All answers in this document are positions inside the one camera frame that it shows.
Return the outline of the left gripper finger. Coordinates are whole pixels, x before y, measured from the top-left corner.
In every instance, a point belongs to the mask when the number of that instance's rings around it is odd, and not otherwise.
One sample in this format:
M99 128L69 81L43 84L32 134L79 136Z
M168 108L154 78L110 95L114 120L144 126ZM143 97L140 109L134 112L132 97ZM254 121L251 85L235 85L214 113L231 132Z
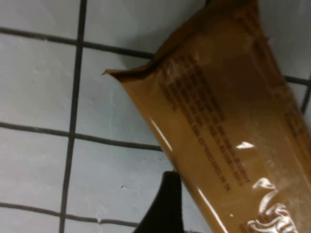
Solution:
M163 173L158 193L136 233L183 233L182 183L175 171Z

